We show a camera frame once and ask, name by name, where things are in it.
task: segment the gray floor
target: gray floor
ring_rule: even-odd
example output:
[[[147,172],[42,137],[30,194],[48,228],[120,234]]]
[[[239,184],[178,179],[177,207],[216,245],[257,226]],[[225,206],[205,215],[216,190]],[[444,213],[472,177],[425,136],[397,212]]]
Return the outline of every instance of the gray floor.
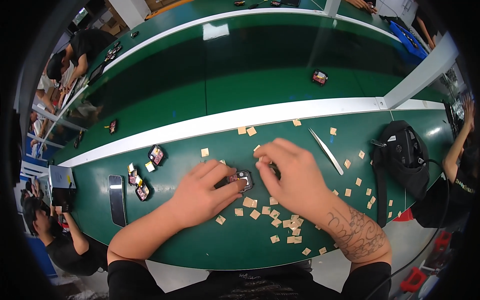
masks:
[[[422,249],[435,232],[434,229],[422,228],[417,221],[390,222],[384,228],[393,248],[392,272],[410,262]],[[427,257],[421,256],[414,265]],[[206,279],[208,273],[205,270],[176,267],[167,264],[147,261],[148,268],[157,284],[169,292],[181,287]],[[343,256],[340,250],[317,256],[312,260],[313,279],[337,291],[341,291],[350,270],[350,262]],[[410,268],[395,276],[392,280],[390,294],[397,291],[400,282],[407,275]],[[103,293],[108,291],[107,273],[95,273],[89,277],[81,277],[83,284],[88,289]]]

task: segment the black cable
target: black cable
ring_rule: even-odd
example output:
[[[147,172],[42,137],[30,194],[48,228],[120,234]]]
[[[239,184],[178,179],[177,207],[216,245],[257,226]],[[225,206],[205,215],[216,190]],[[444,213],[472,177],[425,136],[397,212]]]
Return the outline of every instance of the black cable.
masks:
[[[428,241],[428,243],[425,245],[425,247],[422,249],[422,251],[420,251],[420,253],[417,254],[417,256],[415,256],[408,264],[406,264],[405,266],[401,267],[400,269],[398,269],[395,273],[391,274],[389,277],[387,277],[387,279],[385,279],[381,284],[379,284],[367,297],[365,297],[365,300],[368,300],[371,296],[373,296],[373,294],[378,291],[379,288],[381,288],[385,283],[387,283],[390,279],[392,279],[393,276],[397,275],[398,273],[400,273],[401,271],[403,271],[406,267],[408,267],[409,265],[411,265],[414,261],[417,260],[417,258],[420,257],[420,255],[422,255],[422,253],[427,249],[427,247],[431,244],[431,242],[433,241],[433,239],[435,238],[435,236],[437,235],[438,231],[440,230],[440,228],[442,228],[442,224],[443,222],[445,221],[445,216],[447,214],[447,209],[448,209],[448,201],[450,200],[450,184],[448,182],[448,177],[447,177],[447,174],[445,173],[445,170],[444,168],[442,167],[441,164],[439,164],[437,161],[433,160],[433,159],[428,159],[426,160],[427,162],[433,162],[434,164],[438,165],[440,167],[440,170],[445,174],[445,178],[446,178],[446,183],[447,183],[447,197],[446,197],[446,200],[445,200],[445,209],[444,209],[444,213],[442,214],[442,219],[440,220],[440,224],[438,225],[438,228],[437,230],[435,231],[435,233],[432,235],[432,238],[430,239],[430,241]]]
[[[396,13],[393,9],[391,9],[390,6],[386,5],[385,2],[383,2],[382,0],[380,0],[380,2],[381,2],[383,5],[385,5],[386,7],[388,7],[391,11],[393,11],[393,13],[395,14],[395,16],[396,16],[397,18],[399,18],[398,15],[397,15],[397,13]]]

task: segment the red stool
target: red stool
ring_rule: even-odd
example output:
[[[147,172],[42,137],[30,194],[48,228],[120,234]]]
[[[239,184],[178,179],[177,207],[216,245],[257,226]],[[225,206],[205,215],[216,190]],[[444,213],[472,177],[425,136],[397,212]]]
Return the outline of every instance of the red stool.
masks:
[[[442,231],[440,233],[440,236],[435,239],[435,249],[433,249],[433,252],[445,251],[451,237],[452,234],[450,232]]]
[[[426,279],[427,276],[420,269],[413,267],[407,278],[400,283],[400,288],[404,292],[415,293]]]

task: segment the black cap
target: black cap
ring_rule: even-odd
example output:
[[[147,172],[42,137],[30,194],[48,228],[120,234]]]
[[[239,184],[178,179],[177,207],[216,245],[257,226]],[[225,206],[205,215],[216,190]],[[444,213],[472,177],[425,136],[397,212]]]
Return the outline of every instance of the black cap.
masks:
[[[35,197],[28,197],[23,203],[24,220],[32,234],[37,234],[33,227],[33,221],[36,221],[36,211],[41,209],[40,201]]]
[[[61,60],[65,57],[66,53],[65,50],[62,50],[51,57],[47,66],[48,78],[55,79],[57,82],[61,80],[61,68],[63,66]]]

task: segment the green workbench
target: green workbench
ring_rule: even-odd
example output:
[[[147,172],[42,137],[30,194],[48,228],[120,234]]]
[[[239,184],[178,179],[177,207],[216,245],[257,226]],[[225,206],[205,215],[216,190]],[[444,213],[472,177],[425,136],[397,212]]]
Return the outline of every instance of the green workbench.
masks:
[[[201,25],[185,29],[129,55],[87,87],[71,108],[86,100],[102,105],[102,122],[87,126],[68,118],[87,127],[88,134],[76,150],[73,143],[63,143],[55,163],[135,133],[223,111],[383,96],[416,66],[415,57],[403,45],[348,22],[337,21],[334,27],[331,18],[299,14],[247,15],[226,21],[229,36],[203,41]],[[269,31],[280,27],[284,30],[276,34]],[[263,53],[271,45],[282,51]],[[370,56],[382,57],[382,63],[366,59]],[[324,87],[311,82],[315,68],[329,74]],[[439,102],[445,95],[427,87],[414,98]],[[132,116],[122,131],[103,137],[103,126],[111,120]]]
[[[264,187],[258,171],[254,167],[256,159],[252,157],[253,149],[258,144],[264,144],[276,137],[291,140],[310,150],[322,170],[327,186],[340,193],[340,197],[349,205],[364,212],[376,220],[377,205],[366,208],[371,196],[365,194],[367,188],[375,193],[375,182],[368,153],[372,149],[370,139],[377,138],[384,128],[394,118],[402,118],[409,122],[428,146],[431,158],[441,160],[446,150],[445,145],[452,142],[450,127],[443,110],[421,111],[381,111],[338,115],[302,120],[302,126],[294,127],[291,121],[263,126],[256,126],[257,134],[238,135],[236,130],[208,134],[163,144],[168,158],[162,167],[148,173],[143,165],[147,161],[148,149],[140,149],[111,157],[106,157],[91,163],[73,168],[75,182],[78,186],[75,203],[76,220],[83,232],[91,237],[109,244],[120,227],[114,225],[110,217],[108,199],[108,175],[123,175],[126,180],[127,166],[134,163],[141,177],[151,190],[149,198],[140,202],[134,193],[134,188],[125,187],[125,205],[128,222],[144,216],[170,199],[182,176],[200,161],[208,159],[224,159],[228,165],[237,169],[247,169],[252,172],[254,188],[244,193],[258,200],[257,210],[269,206],[269,194]],[[330,127],[337,128],[337,136],[328,146],[337,160],[342,164],[345,159],[351,161],[349,169],[340,176],[331,162],[321,151],[316,141],[310,135],[311,127],[318,136],[330,140]],[[200,149],[209,148],[210,156],[201,157]],[[362,150],[367,155],[361,159],[358,154]],[[431,166],[431,182],[439,176],[440,171]],[[361,186],[356,186],[357,178],[362,179]],[[411,204],[405,190],[391,180],[387,180],[388,199],[394,200],[388,211],[393,212],[391,221],[399,211],[403,212]],[[352,189],[351,197],[345,197],[345,188]],[[318,250],[326,247],[334,249],[333,240],[327,233],[318,231],[314,224],[305,221],[301,226],[302,243],[286,244],[287,236],[291,235],[288,228],[275,228],[270,223],[272,218],[261,215],[257,220],[249,214],[252,208],[243,207],[244,216],[234,216],[234,208],[242,207],[243,198],[220,212],[226,218],[223,225],[211,219],[199,226],[188,228],[170,238],[150,258],[166,264],[211,269],[234,270],[268,267],[288,264],[306,258],[317,256]],[[290,218],[291,212],[280,205],[272,208],[280,212],[280,220]],[[272,244],[270,237],[278,234],[280,242]],[[305,247],[312,252],[301,254]]]
[[[141,25],[136,39],[120,38],[122,51],[142,41],[204,16],[236,9],[218,1],[214,9],[202,6],[207,1],[195,0],[165,12]],[[315,9],[312,1],[302,1],[300,8]],[[359,14],[357,17],[347,12]],[[373,24],[378,16],[369,16],[353,6],[342,3],[339,14]],[[394,39],[363,26],[331,18],[300,14],[256,14],[212,21],[212,25],[228,24],[229,35],[204,41],[201,25],[166,36],[119,61],[102,78],[87,87],[71,108],[89,101],[102,107],[99,122],[89,124],[78,149],[66,143],[55,156],[55,164],[114,141],[165,125],[242,108],[311,99],[383,96],[408,75],[419,61]],[[329,75],[323,87],[311,82],[312,71],[319,68]],[[425,88],[415,99],[439,102],[446,98]],[[255,186],[245,193],[258,200],[257,210],[269,206],[269,194],[254,167],[253,149],[276,137],[287,138],[310,150],[324,174],[330,189],[356,209],[376,219],[376,202],[366,208],[375,191],[368,153],[370,139],[377,138],[392,118],[406,120],[428,146],[431,158],[441,161],[452,133],[443,110],[377,111],[336,115],[302,120],[302,126],[281,122],[256,126],[257,134],[238,135],[236,130],[211,133],[162,145],[168,158],[162,167],[147,173],[148,149],[105,157],[73,168],[78,186],[73,216],[87,235],[109,244],[120,229],[111,221],[108,199],[108,176],[122,175],[126,181],[127,166],[134,163],[147,182],[151,194],[140,202],[133,187],[125,184],[128,222],[148,214],[170,199],[182,176],[204,161],[200,149],[209,148],[208,159],[224,159],[227,164],[252,172]],[[103,127],[113,119],[119,121],[118,132],[110,135]],[[330,140],[329,128],[337,128],[337,136],[328,146],[340,164],[352,162],[340,176],[311,137],[312,127],[319,137]],[[358,157],[362,150],[367,155]],[[431,166],[431,182],[440,171]],[[360,187],[356,178],[362,179]],[[394,200],[393,219],[414,200],[392,180],[387,180],[388,198]],[[352,196],[345,197],[345,189]],[[234,208],[242,207],[236,200],[220,214],[227,220],[219,225],[214,219],[186,229],[169,239],[151,257],[152,260],[203,269],[249,269],[288,264],[318,255],[326,247],[334,249],[333,240],[308,221],[301,226],[303,242],[286,244],[287,228],[273,227],[271,217],[249,217],[251,208],[244,207],[244,216],[235,217]],[[290,212],[274,205],[281,220]],[[270,237],[278,234],[280,243]],[[301,254],[308,247],[308,256]]]

